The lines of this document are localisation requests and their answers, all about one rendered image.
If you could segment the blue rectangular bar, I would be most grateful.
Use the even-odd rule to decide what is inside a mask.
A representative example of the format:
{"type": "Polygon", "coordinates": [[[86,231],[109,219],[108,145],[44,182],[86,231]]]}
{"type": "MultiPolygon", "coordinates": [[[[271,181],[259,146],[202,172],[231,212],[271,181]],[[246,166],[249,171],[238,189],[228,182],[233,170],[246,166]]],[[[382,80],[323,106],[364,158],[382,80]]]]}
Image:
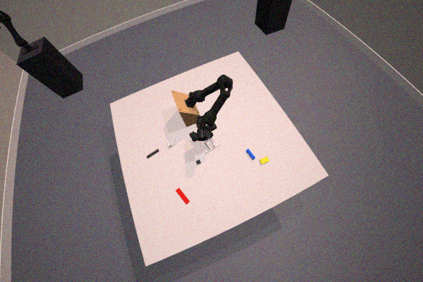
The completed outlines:
{"type": "Polygon", "coordinates": [[[255,159],[255,156],[250,152],[249,149],[246,150],[246,152],[248,153],[248,155],[252,158],[255,159]]]}

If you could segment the red flat bar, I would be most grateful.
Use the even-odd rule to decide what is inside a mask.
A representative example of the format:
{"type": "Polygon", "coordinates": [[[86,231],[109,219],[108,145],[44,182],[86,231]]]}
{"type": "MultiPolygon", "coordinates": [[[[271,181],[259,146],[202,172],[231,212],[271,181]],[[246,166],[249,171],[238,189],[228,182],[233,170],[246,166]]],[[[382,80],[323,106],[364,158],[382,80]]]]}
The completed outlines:
{"type": "Polygon", "coordinates": [[[178,193],[178,195],[183,199],[183,201],[185,202],[185,204],[188,204],[190,202],[188,200],[188,198],[186,197],[186,195],[184,195],[183,192],[180,190],[180,188],[178,188],[176,190],[176,193],[178,193]]]}

